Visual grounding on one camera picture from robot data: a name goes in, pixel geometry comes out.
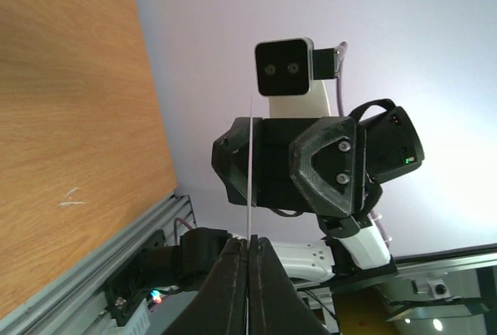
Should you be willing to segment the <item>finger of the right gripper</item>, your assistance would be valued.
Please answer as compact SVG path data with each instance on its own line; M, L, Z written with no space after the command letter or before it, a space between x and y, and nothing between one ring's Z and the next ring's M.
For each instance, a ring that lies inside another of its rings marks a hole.
M346 218L353 211L356 123L350 117L322 117L290 144L290 178L311 210Z
M255 207L259 186L259 118L252 118L252 138L250 117L235 118L230 129L213 143L211 165L225 186L228 202L246 206L248 203L249 146L252 146L252 206Z

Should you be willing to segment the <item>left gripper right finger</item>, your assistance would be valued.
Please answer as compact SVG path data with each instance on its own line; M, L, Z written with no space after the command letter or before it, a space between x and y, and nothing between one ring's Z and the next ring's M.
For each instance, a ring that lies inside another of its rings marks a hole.
M248 248L248 332L250 334L327 334L317 316L298 297L271 242L252 236Z

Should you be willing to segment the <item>white VIP cherry blossom card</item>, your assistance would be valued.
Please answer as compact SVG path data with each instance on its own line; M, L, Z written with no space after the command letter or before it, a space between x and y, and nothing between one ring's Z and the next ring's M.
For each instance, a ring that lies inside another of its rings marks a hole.
M253 132L254 132L254 123L253 123L253 95L250 96L250 108L249 108L249 132L248 132L248 179L247 179L247 215L246 215L246 239L247 239L247 252L249 253L249 247L251 242L251 234L252 234L252 186L253 186ZM246 294L246 325L245 325L245 334L249 335L249 293Z

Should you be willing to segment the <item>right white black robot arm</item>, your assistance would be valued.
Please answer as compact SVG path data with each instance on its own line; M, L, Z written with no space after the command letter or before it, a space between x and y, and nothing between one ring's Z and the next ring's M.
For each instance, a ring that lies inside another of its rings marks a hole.
M238 117L213 144L211 165L235 205L284 217L313 214L325 251L292 259L283 246L257 243L249 252L252 286L297 278L334 286L370 285L397 267L372 211L382 184L422 165L424 151L405 110L377 99L344 117Z

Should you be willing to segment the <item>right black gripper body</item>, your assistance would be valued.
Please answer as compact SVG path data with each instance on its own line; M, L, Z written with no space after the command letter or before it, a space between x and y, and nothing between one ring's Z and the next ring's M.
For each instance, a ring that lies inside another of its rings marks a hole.
M259 175L256 207L312 211L290 178L291 142L320 118L259 118ZM366 131L356 121L353 211L363 208L366 175Z

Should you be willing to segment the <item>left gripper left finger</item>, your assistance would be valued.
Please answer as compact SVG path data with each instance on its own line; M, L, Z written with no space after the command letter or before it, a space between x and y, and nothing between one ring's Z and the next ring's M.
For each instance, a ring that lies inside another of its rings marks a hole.
M247 241L229 239L195 298L164 334L246 333L248 261Z

